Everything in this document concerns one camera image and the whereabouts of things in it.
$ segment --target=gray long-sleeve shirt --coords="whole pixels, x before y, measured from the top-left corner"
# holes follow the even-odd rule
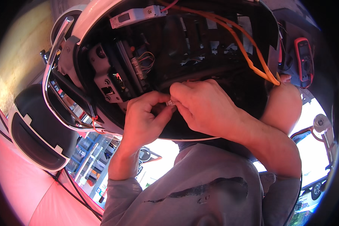
[[[236,154],[196,144],[180,155],[144,191],[135,178],[108,180],[101,225],[279,226],[297,200],[299,179],[276,181],[263,198],[257,169]]]

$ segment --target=white circuit breaker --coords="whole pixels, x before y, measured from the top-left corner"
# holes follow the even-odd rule
[[[150,5],[146,8],[127,10],[110,19],[112,29],[134,24],[143,20],[166,16],[168,11],[160,12],[164,6]]]

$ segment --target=red multimeter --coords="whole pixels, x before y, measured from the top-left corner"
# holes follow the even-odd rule
[[[302,82],[310,80],[310,84],[312,84],[314,78],[314,62],[309,41],[307,38],[297,38],[294,41],[294,46],[298,59],[299,79]]]

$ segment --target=red tent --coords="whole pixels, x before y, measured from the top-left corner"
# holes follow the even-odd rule
[[[23,225],[99,225],[104,212],[65,169],[49,173],[27,161],[1,110],[0,187]]]

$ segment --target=person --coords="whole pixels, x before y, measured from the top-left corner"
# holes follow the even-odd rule
[[[176,106],[151,113],[169,100]],[[108,167],[101,225],[284,225],[300,188],[302,164],[287,134],[301,108],[300,93],[288,82],[271,90],[260,120],[236,107],[212,79],[174,83],[170,95],[153,91],[130,100],[123,139]],[[180,147],[173,168],[142,191],[134,178],[138,149],[159,137],[176,109],[190,129],[243,145],[274,173],[266,196],[257,169],[236,146],[204,143]]]

